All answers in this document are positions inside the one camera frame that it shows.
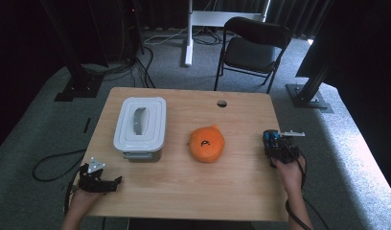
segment container lid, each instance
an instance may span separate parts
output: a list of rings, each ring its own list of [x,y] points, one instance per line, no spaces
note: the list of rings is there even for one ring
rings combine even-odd
[[[162,149],[166,132],[166,101],[163,98],[127,98],[121,108],[114,146],[122,152]]]

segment black chair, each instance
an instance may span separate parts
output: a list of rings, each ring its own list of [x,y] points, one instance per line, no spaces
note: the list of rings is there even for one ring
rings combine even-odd
[[[236,36],[227,43],[228,33]],[[268,24],[244,17],[233,17],[223,27],[223,42],[219,56],[214,91],[217,91],[223,70],[237,71],[270,79],[266,94],[270,92],[280,60],[291,41],[291,32],[284,26]]]

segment black cable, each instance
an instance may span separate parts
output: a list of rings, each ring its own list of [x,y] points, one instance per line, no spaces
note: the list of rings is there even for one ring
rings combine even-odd
[[[315,212],[315,214],[318,215],[318,217],[320,218],[321,222],[324,224],[325,228],[326,229],[330,229],[328,227],[326,221],[321,217],[320,213],[314,208],[314,206],[312,206],[306,198],[303,197],[303,199],[304,199],[304,201],[306,201],[307,204],[309,204],[309,206],[312,208],[312,210]]]
[[[301,163],[298,161],[298,160],[296,160],[296,162],[297,162],[297,164],[298,164],[298,167],[299,167],[299,169],[300,169],[300,172],[301,172],[301,174],[302,174],[302,181],[301,181],[301,189],[303,190],[304,188],[303,188],[303,186],[304,186],[304,184],[305,184],[305,182],[306,182],[306,174],[307,174],[307,158],[306,158],[306,156],[303,154],[303,152],[301,152],[301,151],[299,151],[299,153],[300,153],[300,155],[304,158],[304,161],[305,161],[305,168],[303,169],[303,167],[302,167],[302,165],[301,165]],[[320,213],[314,208],[314,206],[312,205],[312,204],[310,204],[308,201],[307,201],[307,199],[306,198],[304,198],[303,197],[303,200],[307,203],[307,204],[309,204],[309,206],[312,208],[312,210],[315,212],[315,214],[320,218],[320,220],[322,221],[322,223],[324,224],[324,226],[326,227],[326,229],[330,229],[329,227],[328,227],[328,225],[327,225],[327,223],[326,223],[326,221],[321,217],[321,215],[320,215]],[[302,220],[300,220],[298,217],[296,217],[295,215],[294,215],[294,213],[291,211],[291,209],[290,209],[290,207],[289,207],[289,205],[288,205],[288,200],[286,201],[286,210],[287,210],[287,212],[288,212],[288,214],[302,227],[302,228],[304,228],[304,229],[306,229],[306,230],[310,230],[310,228],[302,221]]]
[[[130,76],[132,77],[132,80],[133,80],[133,87],[136,87],[136,79],[135,77],[133,76],[133,72],[130,71]]]
[[[154,57],[153,50],[150,49],[150,48],[148,48],[148,47],[145,47],[145,49],[149,50],[149,53],[150,53],[150,60],[149,60],[149,63],[148,63],[148,65],[145,67],[145,65],[142,63],[142,61],[141,61],[139,58],[137,58],[137,59],[138,59],[138,63],[139,63],[139,64],[142,66],[142,68],[145,70],[145,85],[146,85],[146,87],[147,87],[147,88],[150,88],[149,85],[148,85],[148,80],[149,80],[151,86],[152,86],[153,88],[156,88],[156,86],[154,85],[153,81],[151,80],[151,77],[150,77],[150,74],[149,74],[149,68],[150,68],[151,63],[153,62],[153,57]]]
[[[82,152],[82,151],[85,151],[85,149],[81,149],[81,150],[76,150],[76,151],[72,151],[72,152],[66,152],[66,153],[61,153],[61,154],[56,154],[56,155],[50,155],[50,156],[46,156],[44,157],[43,159],[39,160],[37,162],[37,164],[34,166],[34,169],[32,170],[32,177],[37,180],[37,181],[40,181],[40,182],[50,182],[50,181],[55,181],[57,179],[60,179],[62,177],[64,177],[66,174],[68,174],[70,171],[73,170],[74,167],[76,167],[76,165],[79,164],[79,162],[82,160],[82,158],[84,156],[82,156],[78,161],[76,161],[76,163],[74,163],[74,165],[72,167],[70,167],[66,172],[60,174],[59,176],[56,176],[54,178],[50,178],[50,179],[42,179],[42,178],[39,178],[37,175],[36,175],[36,170],[37,168],[40,166],[40,164],[42,164],[44,161],[50,159],[50,158],[54,158],[54,157],[61,157],[61,156],[65,156],[65,155],[71,155],[71,154],[76,154],[76,153],[79,153],[79,152]]]
[[[91,75],[110,75],[110,74],[120,74],[124,73],[127,69],[130,69],[134,64],[135,61],[132,59],[126,59],[124,61],[120,61],[121,66],[114,67],[111,69],[106,69],[106,70],[94,70],[90,69],[88,67],[83,67],[85,71]]]
[[[214,39],[214,41],[213,42],[207,42],[207,41],[204,41],[204,40],[201,40],[201,39],[193,37],[193,41],[195,43],[198,43],[198,44],[201,44],[201,45],[219,45],[219,44],[222,44],[222,38],[218,34],[208,33],[208,34],[202,34],[202,35],[198,35],[198,36],[209,36],[209,37],[212,37]]]
[[[298,217],[296,217],[294,215],[294,213],[291,211],[290,209],[290,206],[288,205],[288,200],[286,201],[286,210],[288,212],[288,214],[294,219],[294,221],[296,221],[302,228],[306,229],[306,230],[311,230],[307,225],[306,223],[304,223],[302,220],[300,220]]]
[[[122,76],[119,76],[119,77],[116,77],[114,79],[103,79],[103,81],[115,81],[115,80],[119,80],[119,79],[122,79],[123,77],[129,75],[132,73],[132,69],[129,69],[126,73],[124,73]]]
[[[105,229],[105,221],[106,221],[106,217],[103,217],[103,223],[102,223],[102,227],[101,227],[102,230]]]
[[[73,182],[74,180],[76,179],[76,176],[77,176],[77,173],[79,173],[80,171],[80,168],[78,170],[75,171],[75,173],[73,174],[73,177],[71,178],[70,182],[69,182],[69,185],[67,187],[67,191],[66,191],[66,196],[64,197],[64,206],[63,206],[63,213],[64,213],[64,216],[66,216],[67,212],[68,212],[68,209],[69,209],[69,203],[70,203],[70,195],[75,192],[75,191],[71,191],[73,189]]]
[[[146,86],[146,84],[145,84],[145,82],[144,82],[144,78],[142,78],[142,76],[143,75],[145,75],[145,72],[143,72],[143,70],[142,69],[138,69],[138,71],[139,71],[139,80],[141,81],[141,83],[142,83],[142,87],[144,87],[144,88],[149,88],[149,86]]]

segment orange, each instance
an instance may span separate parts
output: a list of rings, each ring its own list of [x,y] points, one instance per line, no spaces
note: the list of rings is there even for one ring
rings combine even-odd
[[[217,125],[194,130],[188,143],[192,156],[201,162],[215,162],[222,155],[225,140]]]

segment human hand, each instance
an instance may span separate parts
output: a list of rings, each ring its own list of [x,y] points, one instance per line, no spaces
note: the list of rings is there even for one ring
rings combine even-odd
[[[75,217],[84,217],[101,196],[103,194],[89,193],[82,189],[76,190],[73,192],[68,213],[72,212]]]
[[[301,167],[305,169],[305,158],[303,156],[299,156],[297,160],[300,162]],[[297,161],[283,164],[280,160],[272,158],[272,162],[279,171],[279,175],[285,185],[286,192],[288,194],[295,192],[301,193],[303,175]]]

